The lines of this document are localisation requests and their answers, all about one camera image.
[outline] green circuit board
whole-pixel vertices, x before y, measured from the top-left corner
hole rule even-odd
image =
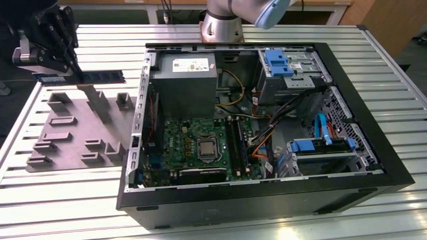
[[[245,136],[247,138],[253,137],[250,119],[242,118],[241,123]],[[218,158],[211,162],[203,162],[199,159],[198,139],[201,138],[214,138],[217,140]],[[243,173],[241,176],[233,174],[225,119],[167,120],[162,160],[163,170],[217,167],[227,169],[229,181],[262,178],[259,164],[250,165],[249,173]]]

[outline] power supply label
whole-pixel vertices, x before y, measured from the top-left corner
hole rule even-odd
[[[209,72],[210,62],[207,58],[177,58],[173,62],[173,72]]]

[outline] motherboard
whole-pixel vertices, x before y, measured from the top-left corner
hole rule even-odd
[[[167,120],[163,154],[150,157],[150,185],[261,179],[259,160],[246,144],[253,136],[246,117]]]

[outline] blue plastic latch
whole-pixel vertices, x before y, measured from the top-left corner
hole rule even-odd
[[[293,152],[297,153],[301,149],[299,149],[299,145],[297,144],[297,142],[291,142],[291,149],[293,149]]]
[[[283,54],[282,50],[266,50],[265,52],[266,63],[270,67],[270,74],[274,77],[291,77],[294,70],[289,65],[289,57]]]
[[[356,140],[353,138],[348,138],[348,143],[349,143],[349,147],[352,150],[357,149],[357,143]]]
[[[295,142],[297,142],[298,148],[302,152],[315,150],[315,145],[311,140],[298,140]]]

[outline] ram slot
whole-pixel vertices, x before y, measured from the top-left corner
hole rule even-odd
[[[239,139],[238,139],[238,145],[239,145],[239,150],[241,150],[241,155],[242,155],[242,171],[245,173],[250,172],[250,159],[249,159],[249,149],[247,149],[247,143],[245,140],[245,135],[243,135],[243,128],[242,128],[242,124],[241,121],[237,120],[237,127],[238,127],[238,131],[239,131]]]
[[[230,154],[231,172],[234,176],[241,176],[242,171],[242,154],[239,148],[239,132],[234,119],[226,119],[226,137]]]

